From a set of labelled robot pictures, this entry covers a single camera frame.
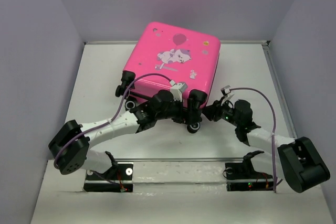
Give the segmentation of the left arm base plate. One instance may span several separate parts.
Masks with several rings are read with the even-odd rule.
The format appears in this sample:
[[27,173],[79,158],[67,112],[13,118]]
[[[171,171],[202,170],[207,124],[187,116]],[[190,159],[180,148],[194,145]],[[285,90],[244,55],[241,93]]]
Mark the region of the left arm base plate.
[[93,193],[132,193],[133,192],[133,163],[120,162],[111,171],[99,174],[87,171],[83,190]]

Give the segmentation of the pink hard-shell suitcase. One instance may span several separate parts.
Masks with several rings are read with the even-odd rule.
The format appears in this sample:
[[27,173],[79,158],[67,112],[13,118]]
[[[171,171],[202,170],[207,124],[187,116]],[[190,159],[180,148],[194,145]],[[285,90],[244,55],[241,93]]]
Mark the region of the pink hard-shell suitcase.
[[[128,58],[115,96],[128,91],[125,109],[150,100],[160,90],[169,90],[168,77],[185,82],[183,116],[186,124],[187,100],[206,106],[219,61],[220,41],[217,37],[160,22],[149,23]],[[200,129],[200,122],[187,125],[190,133]]]

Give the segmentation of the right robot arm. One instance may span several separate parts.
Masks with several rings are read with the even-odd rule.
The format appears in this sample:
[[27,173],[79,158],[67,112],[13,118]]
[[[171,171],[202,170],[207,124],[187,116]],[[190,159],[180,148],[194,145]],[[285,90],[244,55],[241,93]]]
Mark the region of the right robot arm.
[[223,119],[234,125],[236,137],[245,145],[274,154],[276,163],[269,168],[275,168],[277,177],[295,192],[302,193],[330,179],[330,171],[311,139],[284,137],[264,130],[253,122],[248,101],[238,100],[233,106],[230,101],[215,101],[203,109],[203,114],[210,121]]

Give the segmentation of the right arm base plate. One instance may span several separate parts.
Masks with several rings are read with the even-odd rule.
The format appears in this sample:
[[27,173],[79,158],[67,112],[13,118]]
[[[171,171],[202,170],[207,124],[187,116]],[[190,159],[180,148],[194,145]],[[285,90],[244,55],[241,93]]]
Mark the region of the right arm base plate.
[[226,179],[226,189],[234,191],[269,191],[274,180],[271,175],[254,171],[241,163],[226,163],[222,172]]

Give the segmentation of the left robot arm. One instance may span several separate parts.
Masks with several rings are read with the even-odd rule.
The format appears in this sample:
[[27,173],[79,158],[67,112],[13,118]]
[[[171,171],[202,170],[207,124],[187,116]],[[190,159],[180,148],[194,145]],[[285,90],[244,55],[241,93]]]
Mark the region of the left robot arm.
[[149,130],[159,120],[182,119],[183,115],[182,93],[171,88],[159,91],[147,102],[111,119],[86,124],[70,120],[48,145],[54,157],[54,167],[63,175],[82,168],[111,179],[116,174],[112,155],[94,152],[94,146],[119,136]]

